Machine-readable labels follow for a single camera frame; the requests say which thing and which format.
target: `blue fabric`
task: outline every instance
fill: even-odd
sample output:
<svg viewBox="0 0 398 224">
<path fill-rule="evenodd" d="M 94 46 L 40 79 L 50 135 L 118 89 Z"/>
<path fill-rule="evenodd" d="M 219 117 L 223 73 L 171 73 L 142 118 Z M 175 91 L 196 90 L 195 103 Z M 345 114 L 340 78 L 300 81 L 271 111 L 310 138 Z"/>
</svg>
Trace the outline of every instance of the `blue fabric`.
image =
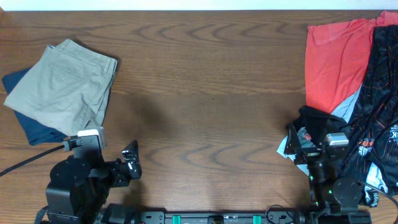
<svg viewBox="0 0 398 224">
<path fill-rule="evenodd" d="M 14 89 L 18 84 L 19 80 L 30 70 L 27 68 L 25 70 L 14 72 L 12 74 L 6 75 L 2 78 L 2 84 L 7 91 L 7 94 Z M 40 124 L 38 121 L 28 118 L 27 116 L 21 114 L 20 112 L 14 111 L 17 116 L 22 128 L 25 131 L 27 140 L 32 146 L 38 145 L 45 142 L 62 142 L 66 135 L 62 134 L 56 129 L 49 128 Z"/>
</svg>

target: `white backdrop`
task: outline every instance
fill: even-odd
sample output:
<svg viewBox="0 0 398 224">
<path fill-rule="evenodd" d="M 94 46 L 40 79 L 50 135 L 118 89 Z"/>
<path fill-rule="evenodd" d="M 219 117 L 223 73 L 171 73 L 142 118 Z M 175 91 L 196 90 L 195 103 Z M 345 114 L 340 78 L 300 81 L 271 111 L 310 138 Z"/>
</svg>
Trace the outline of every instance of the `white backdrop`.
<svg viewBox="0 0 398 224">
<path fill-rule="evenodd" d="M 398 9 L 398 0 L 0 0 L 5 11 Z"/>
</svg>

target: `wooden tabletop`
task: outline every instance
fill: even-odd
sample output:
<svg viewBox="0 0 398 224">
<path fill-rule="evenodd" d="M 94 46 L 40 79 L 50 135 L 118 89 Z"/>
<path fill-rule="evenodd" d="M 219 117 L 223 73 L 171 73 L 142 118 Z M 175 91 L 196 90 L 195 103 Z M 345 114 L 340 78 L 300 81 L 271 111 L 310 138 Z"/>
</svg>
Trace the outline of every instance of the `wooden tabletop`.
<svg viewBox="0 0 398 224">
<path fill-rule="evenodd" d="M 108 203 L 180 210 L 265 210 L 309 201 L 307 176 L 276 153 L 305 104 L 309 25 L 380 11 L 6 12 L 0 77 L 69 38 L 120 59 L 104 121 L 106 161 L 133 139 L 143 175 Z M 6 91 L 0 85 L 0 101 Z M 0 105 L 0 169 L 58 144 L 30 146 Z M 0 223 L 32 223 L 47 204 L 57 151 L 0 178 Z M 374 223 L 392 223 L 381 197 Z"/>
</svg>

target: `red fabric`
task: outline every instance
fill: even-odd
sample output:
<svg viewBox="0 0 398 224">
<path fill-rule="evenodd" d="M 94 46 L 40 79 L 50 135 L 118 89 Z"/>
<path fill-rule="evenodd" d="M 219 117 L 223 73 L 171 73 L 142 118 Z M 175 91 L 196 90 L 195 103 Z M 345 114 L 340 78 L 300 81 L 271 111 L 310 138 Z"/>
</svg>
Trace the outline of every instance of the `red fabric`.
<svg viewBox="0 0 398 224">
<path fill-rule="evenodd" d="M 373 29 L 398 24 L 398 13 L 308 27 L 305 52 L 307 105 L 331 113 L 361 86 L 371 52 Z"/>
</svg>

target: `folded cloth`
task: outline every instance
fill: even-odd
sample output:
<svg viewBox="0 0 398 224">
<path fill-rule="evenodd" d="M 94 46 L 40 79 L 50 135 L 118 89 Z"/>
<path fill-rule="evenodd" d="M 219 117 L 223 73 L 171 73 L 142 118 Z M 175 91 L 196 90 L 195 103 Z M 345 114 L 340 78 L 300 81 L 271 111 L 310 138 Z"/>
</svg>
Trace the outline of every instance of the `folded cloth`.
<svg viewBox="0 0 398 224">
<path fill-rule="evenodd" d="M 364 79 L 375 27 L 398 24 L 398 13 L 308 27 L 305 51 L 307 105 L 331 113 Z"/>
<path fill-rule="evenodd" d="M 27 68 L 25 70 L 6 75 L 2 78 L 2 84 L 4 85 L 7 94 L 10 94 L 10 92 L 18 84 L 19 80 L 21 80 L 21 78 L 29 70 L 30 68 Z M 43 124 L 40 124 L 38 121 L 28 118 L 18 111 L 14 112 L 19 123 L 25 131 L 27 140 L 31 146 L 35 146 L 44 142 L 62 142 L 62 140 L 66 137 L 66 135 L 62 134 L 56 129 L 46 127 Z"/>
<path fill-rule="evenodd" d="M 4 105 L 69 136 L 101 126 L 117 63 L 71 40 L 48 46 Z"/>
</svg>

